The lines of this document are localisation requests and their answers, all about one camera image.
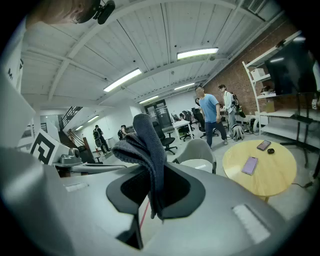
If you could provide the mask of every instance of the gray towel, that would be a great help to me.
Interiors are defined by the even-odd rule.
[[[164,165],[167,161],[165,149],[152,125],[150,116],[138,114],[133,119],[135,133],[112,148],[114,155],[126,163],[135,163],[146,167],[150,174],[149,200],[152,209],[151,218],[160,213],[163,204]]]

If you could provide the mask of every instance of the smartphone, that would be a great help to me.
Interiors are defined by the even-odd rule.
[[[264,140],[259,146],[257,146],[256,148],[258,150],[262,150],[262,151],[265,151],[267,149],[267,147],[269,147],[269,145],[271,144],[270,141],[268,140]]]
[[[254,170],[256,168],[257,162],[258,162],[258,158],[249,157],[249,159],[246,161],[246,163],[242,169],[242,172],[245,174],[249,174],[249,175],[254,174]]]

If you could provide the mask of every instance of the tv screen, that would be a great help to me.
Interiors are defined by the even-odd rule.
[[[268,59],[265,64],[276,95],[316,92],[314,63],[303,37],[297,37]]]

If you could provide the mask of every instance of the fluorescent light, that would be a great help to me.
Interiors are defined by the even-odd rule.
[[[91,122],[91,121],[93,121],[93,120],[95,120],[95,119],[98,118],[98,117],[99,117],[99,115],[96,115],[94,118],[90,119],[90,120],[88,121],[88,123]]]
[[[117,81],[110,84],[107,88],[104,89],[106,92],[110,92],[112,89],[116,88],[117,86],[123,84],[124,82],[130,80],[131,78],[136,77],[137,75],[140,75],[142,72],[139,68],[135,69],[134,71],[130,72],[129,74],[126,74],[124,77],[118,79]]]
[[[81,129],[82,127],[84,127],[83,125],[79,126],[77,129],[75,129],[76,131],[78,131],[79,129]]]
[[[280,62],[280,61],[283,61],[285,58],[274,58],[272,60],[270,60],[271,63],[274,63],[274,62]]]
[[[174,90],[179,90],[179,89],[181,89],[181,88],[183,88],[183,87],[187,87],[187,86],[193,86],[194,84],[195,84],[194,82],[193,82],[193,83],[189,83],[189,84],[186,84],[186,85],[183,85],[183,86],[174,88]]]
[[[217,51],[219,50],[218,47],[214,48],[207,48],[207,49],[200,49],[200,50],[190,50],[190,51],[185,51],[185,52],[178,52],[176,55],[177,59],[183,59],[183,58],[188,58],[196,55],[203,55],[203,54],[216,54]]]
[[[305,40],[306,40],[306,38],[303,36],[297,36],[295,39],[293,39],[293,41],[295,41],[295,42],[301,42],[301,41],[305,41]]]
[[[142,103],[151,101],[151,100],[156,99],[156,98],[158,98],[158,95],[157,95],[157,96],[154,96],[154,97],[152,97],[152,98],[148,98],[148,99],[146,99],[146,100],[144,100],[144,101],[141,101],[141,102],[139,102],[139,103],[142,104]]]

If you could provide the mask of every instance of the blue t-shirt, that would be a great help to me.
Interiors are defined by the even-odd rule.
[[[211,94],[206,94],[204,99],[199,99],[199,105],[205,115],[205,122],[215,123],[217,121],[217,104],[219,104],[219,102],[216,97]]]

